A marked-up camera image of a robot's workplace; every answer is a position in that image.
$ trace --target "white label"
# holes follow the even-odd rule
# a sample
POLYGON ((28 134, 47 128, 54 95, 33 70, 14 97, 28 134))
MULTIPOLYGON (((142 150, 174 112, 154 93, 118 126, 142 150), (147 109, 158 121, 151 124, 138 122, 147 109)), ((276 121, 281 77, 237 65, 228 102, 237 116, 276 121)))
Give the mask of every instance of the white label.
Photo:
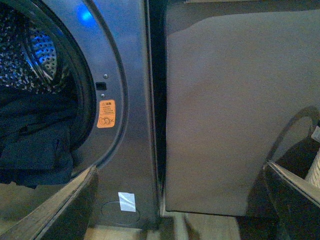
POLYGON ((121 211, 135 212, 136 200, 134 193, 118 192, 121 211))
POLYGON ((320 127, 316 126, 311 138, 320 143, 320 127))

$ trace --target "laundry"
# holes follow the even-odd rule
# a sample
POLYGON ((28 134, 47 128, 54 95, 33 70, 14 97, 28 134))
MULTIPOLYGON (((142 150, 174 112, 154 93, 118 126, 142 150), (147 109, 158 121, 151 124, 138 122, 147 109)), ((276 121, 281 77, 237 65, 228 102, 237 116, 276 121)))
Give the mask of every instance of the laundry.
POLYGON ((77 103, 58 94, 0 87, 0 183, 35 188, 69 182, 76 112, 77 103))

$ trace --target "stainless steel drum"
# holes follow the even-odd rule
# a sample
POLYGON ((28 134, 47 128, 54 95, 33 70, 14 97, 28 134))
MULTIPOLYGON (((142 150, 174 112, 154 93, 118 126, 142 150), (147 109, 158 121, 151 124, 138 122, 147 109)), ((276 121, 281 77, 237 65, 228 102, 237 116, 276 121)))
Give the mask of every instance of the stainless steel drum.
POLYGON ((48 33, 18 11, 0 6, 0 85, 59 93, 69 68, 48 33))

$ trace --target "gray appliance panel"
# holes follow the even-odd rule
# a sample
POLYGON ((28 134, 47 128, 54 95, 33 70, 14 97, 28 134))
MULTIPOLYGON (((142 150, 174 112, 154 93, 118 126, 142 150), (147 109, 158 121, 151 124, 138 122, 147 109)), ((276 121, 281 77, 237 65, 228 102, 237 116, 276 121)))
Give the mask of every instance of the gray appliance panel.
MULTIPOLYGON (((319 2, 174 1, 166 32, 166 209, 267 215, 254 184, 268 152, 295 114, 320 107, 319 2)), ((274 157, 311 125, 298 121, 274 157)))
MULTIPOLYGON (((75 173, 99 163, 99 189, 91 223, 151 228, 158 220, 159 207, 147 3, 144 0, 43 2, 81 48, 93 81, 105 82, 107 86, 106 91, 96 91, 97 113, 92 131, 74 152, 82 161, 75 173), (116 102, 116 122, 112 128, 97 128, 101 100, 116 102), (135 213, 119 210, 118 192, 135 195, 135 213)), ((33 11, 36 18, 41 9, 33 11)), ((39 196, 47 188, 36 191, 39 196)), ((30 201, 37 197, 30 196, 29 190, 25 192, 30 201)))

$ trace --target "warning label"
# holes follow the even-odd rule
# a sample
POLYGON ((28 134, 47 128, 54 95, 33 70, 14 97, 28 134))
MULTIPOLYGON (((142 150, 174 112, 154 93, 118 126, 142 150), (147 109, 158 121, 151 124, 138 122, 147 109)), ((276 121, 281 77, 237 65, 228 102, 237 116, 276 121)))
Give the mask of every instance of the warning label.
POLYGON ((112 128, 116 124, 116 101, 102 100, 99 103, 99 120, 97 127, 112 128))

